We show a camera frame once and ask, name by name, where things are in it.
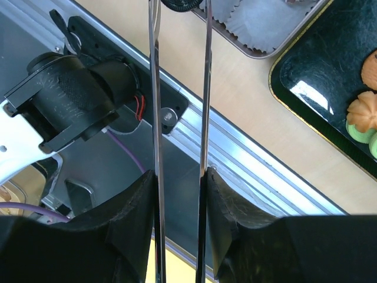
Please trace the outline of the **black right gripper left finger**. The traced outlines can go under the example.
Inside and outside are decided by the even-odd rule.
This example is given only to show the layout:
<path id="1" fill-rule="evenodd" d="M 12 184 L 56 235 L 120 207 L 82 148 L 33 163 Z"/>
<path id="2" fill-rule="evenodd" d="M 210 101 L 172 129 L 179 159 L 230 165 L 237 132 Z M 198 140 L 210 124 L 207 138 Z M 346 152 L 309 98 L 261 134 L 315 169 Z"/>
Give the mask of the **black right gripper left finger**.
<path id="1" fill-rule="evenodd" d="M 2 282 L 144 282 L 154 172 L 67 223 L 1 218 Z"/>

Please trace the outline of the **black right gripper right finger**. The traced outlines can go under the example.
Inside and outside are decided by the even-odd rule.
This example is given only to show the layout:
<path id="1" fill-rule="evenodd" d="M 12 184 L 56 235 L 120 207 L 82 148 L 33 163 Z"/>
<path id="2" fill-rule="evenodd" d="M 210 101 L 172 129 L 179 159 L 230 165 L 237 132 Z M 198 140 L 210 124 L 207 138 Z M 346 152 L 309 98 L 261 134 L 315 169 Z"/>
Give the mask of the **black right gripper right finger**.
<path id="1" fill-rule="evenodd" d="M 219 282 L 375 282 L 376 216 L 277 218 L 208 169 L 207 213 Z"/>

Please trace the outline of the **silver metal tongs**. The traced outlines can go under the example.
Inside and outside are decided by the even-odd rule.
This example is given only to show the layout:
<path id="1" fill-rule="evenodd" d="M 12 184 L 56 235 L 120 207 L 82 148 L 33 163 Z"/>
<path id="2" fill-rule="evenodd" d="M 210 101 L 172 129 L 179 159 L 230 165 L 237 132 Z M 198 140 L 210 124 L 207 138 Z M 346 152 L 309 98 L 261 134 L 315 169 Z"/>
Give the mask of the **silver metal tongs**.
<path id="1" fill-rule="evenodd" d="M 156 282 L 166 281 L 166 220 L 164 199 L 163 137 L 160 80 L 166 75 L 160 72 L 159 41 L 161 23 L 161 1 L 148 3 L 148 31 L 150 46 L 150 73 L 153 98 L 153 147 L 156 181 L 156 205 L 154 209 Z M 211 1 L 205 2 L 206 12 L 206 47 L 204 60 L 203 103 L 188 108 L 188 113 L 177 123 L 169 141 L 200 163 L 200 187 L 198 204 L 198 241 L 196 256 L 196 282 L 206 280 L 206 225 L 207 225 L 207 185 L 209 125 L 210 125 L 210 86 L 212 63 L 213 17 Z"/>

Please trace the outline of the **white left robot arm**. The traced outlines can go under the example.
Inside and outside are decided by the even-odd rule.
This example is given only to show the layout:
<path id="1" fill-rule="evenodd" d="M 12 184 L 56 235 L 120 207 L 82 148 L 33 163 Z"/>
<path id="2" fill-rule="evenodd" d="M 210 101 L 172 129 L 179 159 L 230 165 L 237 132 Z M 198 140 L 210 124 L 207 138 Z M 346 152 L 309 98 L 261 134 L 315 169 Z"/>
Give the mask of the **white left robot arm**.
<path id="1" fill-rule="evenodd" d="M 48 52 L 27 71 L 1 103 L 1 182 L 90 139 L 118 117 L 139 85 L 133 67 L 118 58 L 87 67 L 76 55 Z"/>

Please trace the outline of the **green round cookie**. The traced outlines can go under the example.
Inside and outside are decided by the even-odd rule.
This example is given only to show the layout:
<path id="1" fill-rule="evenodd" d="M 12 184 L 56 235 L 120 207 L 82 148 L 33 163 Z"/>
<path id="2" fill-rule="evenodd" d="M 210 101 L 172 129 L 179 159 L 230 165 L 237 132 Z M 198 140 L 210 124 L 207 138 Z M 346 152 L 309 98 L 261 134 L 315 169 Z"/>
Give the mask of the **green round cookie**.
<path id="1" fill-rule="evenodd" d="M 359 132 L 355 125 L 346 122 L 346 131 L 357 142 L 368 144 L 371 155 L 376 159 L 376 130 L 369 129 L 365 133 Z"/>

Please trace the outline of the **swirl flower cookie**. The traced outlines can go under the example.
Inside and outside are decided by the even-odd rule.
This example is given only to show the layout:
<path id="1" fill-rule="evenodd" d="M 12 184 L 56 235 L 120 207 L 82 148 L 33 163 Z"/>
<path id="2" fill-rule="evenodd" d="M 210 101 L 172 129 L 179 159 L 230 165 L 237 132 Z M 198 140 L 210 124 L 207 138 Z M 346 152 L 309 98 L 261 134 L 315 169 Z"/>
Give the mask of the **swirl flower cookie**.
<path id="1" fill-rule="evenodd" d="M 365 91 L 358 95 L 347 108 L 347 122 L 354 125 L 357 131 L 366 133 L 376 130 L 376 93 Z"/>

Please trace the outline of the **black gold-rimmed tray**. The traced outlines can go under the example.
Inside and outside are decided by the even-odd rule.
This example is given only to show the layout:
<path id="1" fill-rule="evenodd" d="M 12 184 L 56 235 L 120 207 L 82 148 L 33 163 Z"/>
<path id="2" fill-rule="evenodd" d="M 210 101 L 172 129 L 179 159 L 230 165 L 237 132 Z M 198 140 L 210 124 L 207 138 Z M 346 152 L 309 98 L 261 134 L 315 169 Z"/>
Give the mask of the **black gold-rimmed tray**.
<path id="1" fill-rule="evenodd" d="M 376 1 L 330 1 L 269 74 L 275 99 L 372 177 L 376 158 L 348 134 L 346 109 L 369 89 L 361 69 L 375 50 Z"/>

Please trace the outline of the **chocolate chip round cookie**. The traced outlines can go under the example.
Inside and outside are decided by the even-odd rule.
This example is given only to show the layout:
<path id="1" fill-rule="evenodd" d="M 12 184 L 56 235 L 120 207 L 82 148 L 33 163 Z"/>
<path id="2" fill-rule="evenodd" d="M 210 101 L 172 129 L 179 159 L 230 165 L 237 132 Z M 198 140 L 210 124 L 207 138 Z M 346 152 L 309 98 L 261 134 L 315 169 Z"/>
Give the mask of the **chocolate chip round cookie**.
<path id="1" fill-rule="evenodd" d="M 376 50 L 373 51 L 363 62 L 361 69 L 361 79 L 364 85 L 376 90 L 377 89 L 377 59 Z"/>

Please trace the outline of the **brown cookie tin box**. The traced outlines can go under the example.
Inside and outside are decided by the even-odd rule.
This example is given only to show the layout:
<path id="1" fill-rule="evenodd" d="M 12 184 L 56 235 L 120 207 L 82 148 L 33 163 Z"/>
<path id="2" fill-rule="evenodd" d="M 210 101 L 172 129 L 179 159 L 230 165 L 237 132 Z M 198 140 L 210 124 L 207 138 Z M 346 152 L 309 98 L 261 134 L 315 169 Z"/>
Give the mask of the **brown cookie tin box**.
<path id="1" fill-rule="evenodd" d="M 281 52 L 328 1 L 211 1 L 213 29 L 244 55 Z"/>

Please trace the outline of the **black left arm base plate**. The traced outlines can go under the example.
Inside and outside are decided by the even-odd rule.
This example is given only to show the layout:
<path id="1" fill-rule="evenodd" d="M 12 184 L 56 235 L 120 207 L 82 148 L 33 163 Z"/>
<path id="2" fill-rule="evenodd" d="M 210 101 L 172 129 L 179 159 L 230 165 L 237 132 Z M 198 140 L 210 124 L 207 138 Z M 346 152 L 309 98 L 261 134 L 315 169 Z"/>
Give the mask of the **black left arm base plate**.
<path id="1" fill-rule="evenodd" d="M 131 133 L 141 121 L 153 123 L 153 98 L 149 59 L 136 54 L 132 57 L 113 43 L 109 37 L 92 27 L 79 16 L 70 17 L 68 30 L 81 43 L 81 62 L 95 73 L 103 68 L 115 74 L 111 78 L 122 86 L 129 76 L 135 79 L 130 90 L 116 90 L 115 104 L 119 106 L 119 118 L 110 124 L 110 129 L 118 134 Z"/>

